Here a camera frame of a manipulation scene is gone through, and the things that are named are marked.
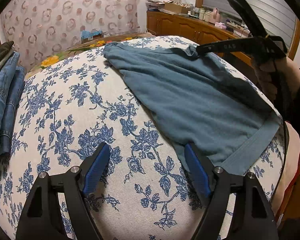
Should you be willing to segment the person's right hand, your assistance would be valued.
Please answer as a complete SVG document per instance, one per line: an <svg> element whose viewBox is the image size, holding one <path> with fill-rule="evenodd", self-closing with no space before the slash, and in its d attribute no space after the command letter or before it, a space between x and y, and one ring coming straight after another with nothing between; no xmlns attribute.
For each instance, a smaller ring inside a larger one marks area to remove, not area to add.
<svg viewBox="0 0 300 240"><path fill-rule="evenodd" d="M264 95L272 102L292 100L300 88L300 68L288 57L266 63L254 57L251 63L255 68L258 83Z"/></svg>

